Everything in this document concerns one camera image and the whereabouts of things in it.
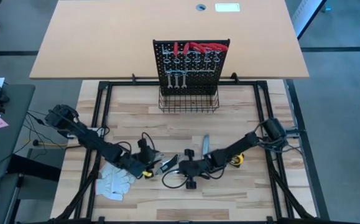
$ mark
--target white label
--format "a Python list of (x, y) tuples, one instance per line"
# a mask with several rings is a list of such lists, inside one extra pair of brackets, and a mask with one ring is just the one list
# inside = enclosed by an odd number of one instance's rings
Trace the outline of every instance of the white label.
[(216, 12), (239, 12), (241, 7), (238, 3), (217, 3)]

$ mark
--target wire basket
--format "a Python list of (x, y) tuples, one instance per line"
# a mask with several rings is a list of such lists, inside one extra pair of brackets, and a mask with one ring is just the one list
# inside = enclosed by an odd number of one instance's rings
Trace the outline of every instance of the wire basket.
[(164, 113), (213, 113), (219, 108), (217, 86), (195, 86), (199, 95), (166, 95), (159, 88), (159, 109)]

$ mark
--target floor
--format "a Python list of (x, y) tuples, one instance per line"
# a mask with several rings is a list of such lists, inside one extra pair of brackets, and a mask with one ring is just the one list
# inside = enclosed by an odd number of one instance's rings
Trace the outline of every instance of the floor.
[[(290, 13), (299, 2), (287, 0)], [(0, 50), (38, 50), (56, 3), (2, 0)], [(328, 0), (328, 5), (332, 10), (317, 15), (300, 45), (360, 46), (360, 1)], [(311, 77), (296, 80), (295, 86), (330, 217), (360, 222), (360, 53), (305, 53), (304, 57)], [(36, 86), (32, 110), (46, 112), (57, 103), (76, 106), (81, 81), (29, 80), (34, 60), (35, 56), (0, 57), (0, 77), (6, 77), (10, 84)], [(52, 129), (37, 130), (57, 143), (65, 143)], [(23, 130), (18, 147), (27, 141), (27, 135)], [(52, 199), (25, 201), (17, 221), (44, 221), (51, 207)]]

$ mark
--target work glove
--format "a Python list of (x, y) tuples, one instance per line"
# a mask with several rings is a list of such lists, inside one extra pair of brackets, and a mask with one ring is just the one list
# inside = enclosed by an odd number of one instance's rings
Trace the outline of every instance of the work glove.
[(105, 163), (99, 171), (102, 179), (96, 180), (96, 195), (104, 195), (111, 200), (123, 200), (123, 195), (128, 193), (135, 177), (126, 170)]

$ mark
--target wooden work surface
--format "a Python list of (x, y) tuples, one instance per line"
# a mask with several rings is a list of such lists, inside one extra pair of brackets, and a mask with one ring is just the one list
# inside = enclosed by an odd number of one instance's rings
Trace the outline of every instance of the wooden work surface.
[[(284, 0), (59, 1), (31, 78), (156, 78), (152, 40), (226, 40), (222, 77), (308, 77)], [(204, 11), (196, 5), (204, 4)]]
[[(268, 84), (275, 116), (284, 126), (292, 126), (292, 115), (282, 80), (269, 80)], [(91, 124), (97, 86), (98, 81), (84, 81), (80, 91), (77, 111), (87, 125)], [(162, 114), (157, 107), (157, 96), (157, 86), (114, 86), (108, 116), (111, 131), (105, 140), (129, 141), (133, 152), (137, 152), (137, 140), (141, 132), (145, 131), (152, 136), (157, 150), (164, 152), (167, 158), (183, 153), (186, 148), (194, 149), (195, 157), (200, 158), (205, 134), (210, 134), (211, 150), (224, 148), (258, 124), (251, 86), (220, 86), (220, 108), (214, 114)], [(294, 140), (290, 143), (297, 146)], [(71, 141), (71, 144), (76, 145), (77, 142)], [(265, 220), (266, 216), (275, 216), (264, 150), (255, 147), (244, 155), (246, 158), (241, 168), (228, 166), (219, 180), (197, 178), (196, 190), (186, 190), (185, 187), (167, 189), (162, 185), (160, 176), (137, 180), (121, 202), (108, 200), (102, 195), (96, 196), (93, 220), (99, 216), (105, 216), (109, 221)], [(76, 194), (84, 156), (83, 148), (67, 151), (51, 217), (59, 215)], [(291, 191), (306, 210), (315, 215), (300, 153), (286, 152), (284, 164)], [(169, 179), (173, 180), (168, 182), (170, 185), (180, 181), (174, 176)], [(284, 207), (281, 191), (279, 193)], [(87, 199), (88, 193), (83, 203), (83, 217)]]

